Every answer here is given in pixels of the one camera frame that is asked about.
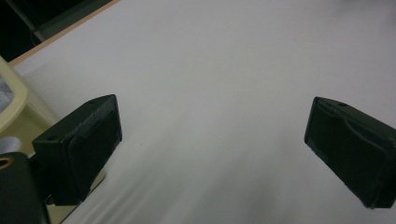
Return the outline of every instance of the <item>black mechanical part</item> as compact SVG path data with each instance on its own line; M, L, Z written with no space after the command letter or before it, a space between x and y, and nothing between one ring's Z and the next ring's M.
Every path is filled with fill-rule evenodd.
M47 172L55 205L76 205L122 139L115 95L99 97L73 111L34 141L36 159Z
M366 207L392 207L395 129L350 105L316 97L304 141Z
M0 223L50 223L25 154L0 155Z

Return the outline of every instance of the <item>white tabletop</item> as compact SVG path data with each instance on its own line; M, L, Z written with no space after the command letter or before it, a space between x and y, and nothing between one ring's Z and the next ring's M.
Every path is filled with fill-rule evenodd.
M395 223L304 143L315 96L396 127L395 10L124 0L17 65L61 117L119 99L123 141L66 223Z

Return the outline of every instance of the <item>white table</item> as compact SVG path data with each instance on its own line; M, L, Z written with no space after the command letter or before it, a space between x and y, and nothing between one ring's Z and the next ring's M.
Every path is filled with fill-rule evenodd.
M123 141L66 223L394 223L304 143L312 100L396 127L393 1L120 1L16 66L62 116L115 93Z

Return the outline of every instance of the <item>brown edge trim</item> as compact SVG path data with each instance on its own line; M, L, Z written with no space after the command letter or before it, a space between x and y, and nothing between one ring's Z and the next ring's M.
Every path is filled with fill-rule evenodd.
M66 29L62 30L61 32L59 32L58 34L54 35L53 37L49 38L48 40L44 41L43 43L35 46L34 48L26 51L25 53L23 53L21 56L19 56L18 58L12 60L11 62L9 62L9 64L11 66L15 66L21 62L23 62L25 59L29 58L30 56L32 56L33 54L35 54L36 52L40 51L41 49L43 49L44 47L46 47L47 45L51 44L52 42L54 42L55 40L61 38L62 36L66 35L67 33L69 33L70 31L72 31L73 29L75 29L76 27L80 26L82 23L84 23L85 21L88 21L90 19L92 19L94 16L96 16L97 14L101 13L102 11L104 11L105 9L107 9L108 7L113 6L114 4L118 3L120 0L112 0L111 2L105 4L104 6L100 7L99 9L95 10L93 13L91 13L90 15L84 17L83 19L77 21L76 23L72 24L71 26L67 27Z

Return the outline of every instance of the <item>black rectangular object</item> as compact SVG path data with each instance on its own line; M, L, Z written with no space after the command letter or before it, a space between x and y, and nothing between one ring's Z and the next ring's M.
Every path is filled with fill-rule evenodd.
M304 140L366 207L393 205L395 129L350 105L316 97Z
M49 171L54 203L84 201L121 139L115 95L90 100L38 136L33 145L40 165Z

